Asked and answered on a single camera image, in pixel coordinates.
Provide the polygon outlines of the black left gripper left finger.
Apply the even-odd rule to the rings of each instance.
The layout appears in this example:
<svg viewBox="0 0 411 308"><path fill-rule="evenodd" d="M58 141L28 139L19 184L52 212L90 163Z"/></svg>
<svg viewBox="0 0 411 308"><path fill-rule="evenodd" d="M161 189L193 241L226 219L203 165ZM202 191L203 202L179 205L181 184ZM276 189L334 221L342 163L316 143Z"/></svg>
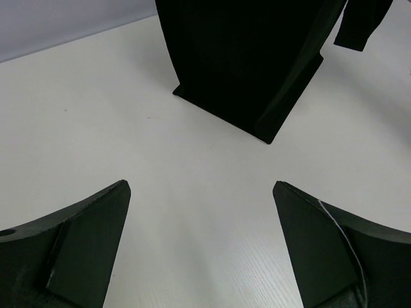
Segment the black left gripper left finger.
<svg viewBox="0 0 411 308"><path fill-rule="evenodd" d="M103 307L131 189L92 196L1 231L1 307Z"/></svg>

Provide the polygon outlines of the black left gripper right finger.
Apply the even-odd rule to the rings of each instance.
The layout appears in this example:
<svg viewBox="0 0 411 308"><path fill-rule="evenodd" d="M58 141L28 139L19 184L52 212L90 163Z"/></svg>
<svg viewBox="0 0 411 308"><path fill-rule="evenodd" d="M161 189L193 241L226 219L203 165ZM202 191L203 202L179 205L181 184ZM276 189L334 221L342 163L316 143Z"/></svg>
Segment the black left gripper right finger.
<svg viewBox="0 0 411 308"><path fill-rule="evenodd" d="M286 182L273 196L304 307L410 307L410 233Z"/></svg>

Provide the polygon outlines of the black canvas bag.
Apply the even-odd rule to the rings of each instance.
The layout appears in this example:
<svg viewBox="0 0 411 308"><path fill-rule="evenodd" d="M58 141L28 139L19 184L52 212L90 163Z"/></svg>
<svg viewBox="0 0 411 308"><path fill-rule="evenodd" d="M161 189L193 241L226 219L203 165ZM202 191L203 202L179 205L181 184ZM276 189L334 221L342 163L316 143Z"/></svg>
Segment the black canvas bag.
<svg viewBox="0 0 411 308"><path fill-rule="evenodd" d="M156 2L174 95L270 144L335 45L363 51L390 1Z"/></svg>

